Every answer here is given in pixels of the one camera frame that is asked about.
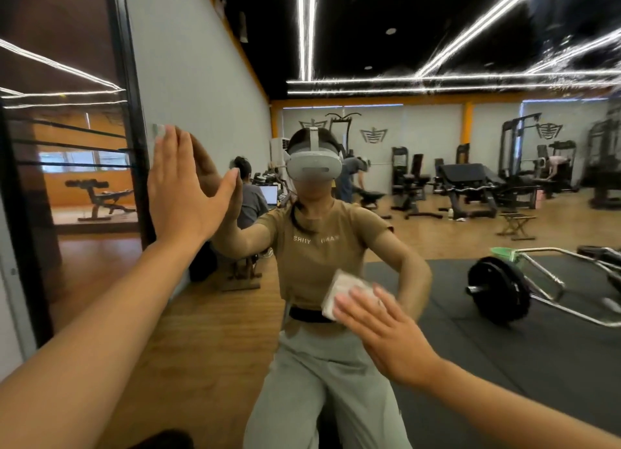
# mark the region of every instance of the black rubber mat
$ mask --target black rubber mat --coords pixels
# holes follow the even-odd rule
[[[601,298],[621,298],[592,265],[570,257],[537,260],[568,285],[564,303],[582,312],[609,315]],[[434,349],[479,377],[621,435],[621,329],[598,327],[539,302],[525,319],[497,327],[478,314],[464,293],[472,264],[430,261],[431,301],[420,326]],[[530,266],[525,272],[545,290],[552,289]],[[396,292],[398,275],[389,266],[369,263],[365,273]],[[414,447],[494,446],[438,402],[394,387]]]

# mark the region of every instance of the neck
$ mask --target neck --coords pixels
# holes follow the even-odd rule
[[[323,217],[330,211],[332,205],[334,205],[334,199],[332,197],[323,197],[322,199],[309,201],[306,199],[300,199],[304,206],[304,215],[309,220],[316,220]]]

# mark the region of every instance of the laptop screen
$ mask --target laptop screen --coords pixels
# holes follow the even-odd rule
[[[268,205],[276,205],[278,203],[278,186],[259,186],[263,197],[268,202]]]

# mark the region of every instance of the hand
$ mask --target hand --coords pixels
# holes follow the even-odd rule
[[[196,165],[196,174],[201,184],[201,189],[208,197],[213,197],[220,187],[222,178],[218,174],[218,170],[196,137],[190,134],[192,139],[192,148],[194,150],[194,163]],[[242,179],[238,176],[235,182],[235,191],[231,196],[229,208],[225,217],[228,220],[237,221],[239,213],[242,210]]]
[[[239,178],[230,170],[207,197],[194,169],[191,135],[172,125],[155,141],[148,178],[151,218],[158,241],[195,241],[200,247],[218,229]]]
[[[378,370],[401,384],[427,388],[443,365],[413,319],[392,295],[373,285],[377,300],[352,289],[335,297],[334,316],[358,335]]]

